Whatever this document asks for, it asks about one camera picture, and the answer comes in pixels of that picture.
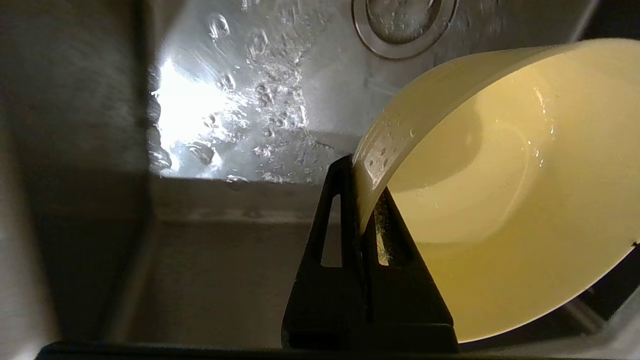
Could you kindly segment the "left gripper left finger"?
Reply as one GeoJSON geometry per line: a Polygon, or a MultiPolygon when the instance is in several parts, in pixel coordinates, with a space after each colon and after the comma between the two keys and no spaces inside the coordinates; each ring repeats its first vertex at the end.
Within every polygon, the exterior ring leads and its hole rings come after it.
{"type": "Polygon", "coordinates": [[[366,284],[352,155],[327,168],[281,324],[284,349],[351,349],[366,319],[366,284]],[[339,267],[322,265],[331,207],[339,198],[339,267]]]}

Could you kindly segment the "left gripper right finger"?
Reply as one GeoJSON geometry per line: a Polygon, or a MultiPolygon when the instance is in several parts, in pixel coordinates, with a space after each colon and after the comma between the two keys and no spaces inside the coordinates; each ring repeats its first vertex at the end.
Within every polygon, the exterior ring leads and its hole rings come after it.
{"type": "Polygon", "coordinates": [[[388,189],[362,236],[365,341],[377,351],[456,351],[454,321],[388,189]]]}

